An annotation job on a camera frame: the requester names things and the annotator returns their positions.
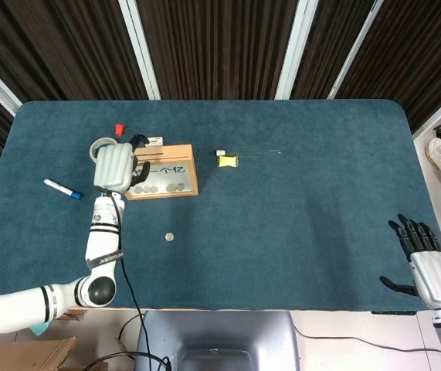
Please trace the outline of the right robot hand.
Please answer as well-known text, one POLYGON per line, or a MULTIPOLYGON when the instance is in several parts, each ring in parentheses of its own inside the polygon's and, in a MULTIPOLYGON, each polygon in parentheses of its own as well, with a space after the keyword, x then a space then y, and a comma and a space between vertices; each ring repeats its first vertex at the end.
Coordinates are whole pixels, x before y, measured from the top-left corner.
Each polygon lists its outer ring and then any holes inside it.
POLYGON ((441 245, 433 230, 424 223, 399 214, 399 221, 388 221, 399 240, 412 272, 413 284, 397 284, 379 278, 388 289, 419 298, 430 310, 441 310, 441 245))

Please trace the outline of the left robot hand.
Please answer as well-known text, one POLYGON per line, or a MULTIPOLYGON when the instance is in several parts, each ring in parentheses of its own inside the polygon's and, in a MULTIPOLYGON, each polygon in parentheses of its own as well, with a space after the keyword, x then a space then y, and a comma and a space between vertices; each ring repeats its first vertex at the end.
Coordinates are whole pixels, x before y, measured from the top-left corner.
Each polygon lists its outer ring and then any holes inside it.
POLYGON ((149 139, 142 134, 136 134, 127 143, 118 143, 109 137, 97 139, 90 147, 90 157, 96 164, 94 188, 102 193, 125 193, 130 187, 145 182, 150 172, 150 162, 144 162, 141 172, 135 175, 138 160, 134 151, 139 144, 149 143, 149 139))

